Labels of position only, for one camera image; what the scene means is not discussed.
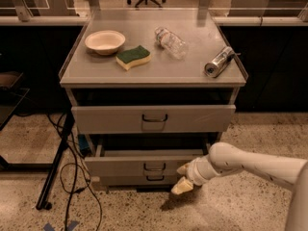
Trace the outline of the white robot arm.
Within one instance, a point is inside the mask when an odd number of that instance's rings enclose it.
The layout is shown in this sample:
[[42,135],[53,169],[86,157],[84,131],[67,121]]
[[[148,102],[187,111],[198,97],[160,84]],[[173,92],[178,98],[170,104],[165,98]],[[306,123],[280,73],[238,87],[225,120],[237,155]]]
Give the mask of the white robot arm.
[[179,195],[202,186],[215,177],[241,171],[257,175],[292,192],[285,231],[308,231],[308,161],[305,159],[252,153],[226,142],[216,142],[206,156],[177,169],[181,175],[171,192]]

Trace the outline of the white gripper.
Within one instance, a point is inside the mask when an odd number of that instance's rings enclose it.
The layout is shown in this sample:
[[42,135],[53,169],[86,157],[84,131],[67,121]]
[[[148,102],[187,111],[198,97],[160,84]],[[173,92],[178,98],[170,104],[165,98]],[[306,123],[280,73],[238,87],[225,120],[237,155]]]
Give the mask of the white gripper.
[[218,174],[208,156],[199,157],[177,168],[177,173],[183,176],[171,189],[176,195],[190,192],[193,185],[202,186]]

